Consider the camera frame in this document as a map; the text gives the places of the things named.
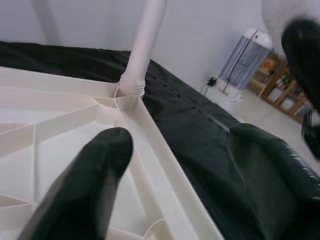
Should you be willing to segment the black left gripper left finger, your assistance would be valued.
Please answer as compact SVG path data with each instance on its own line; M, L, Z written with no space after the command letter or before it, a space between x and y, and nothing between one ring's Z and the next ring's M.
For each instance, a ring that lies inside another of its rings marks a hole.
M125 128L98 133L54 181L18 239L105 239L133 149Z

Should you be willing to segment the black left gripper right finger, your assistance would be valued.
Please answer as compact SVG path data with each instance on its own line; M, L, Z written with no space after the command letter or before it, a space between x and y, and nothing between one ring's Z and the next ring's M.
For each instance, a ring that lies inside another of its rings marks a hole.
M320 178L285 141L240 123L228 150L264 239L320 238Z

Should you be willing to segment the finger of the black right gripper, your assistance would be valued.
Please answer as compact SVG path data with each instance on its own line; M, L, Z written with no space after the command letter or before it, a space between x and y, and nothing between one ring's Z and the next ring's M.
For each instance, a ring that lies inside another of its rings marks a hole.
M316 110L320 109L320 25L295 19L284 29L281 44L290 73Z

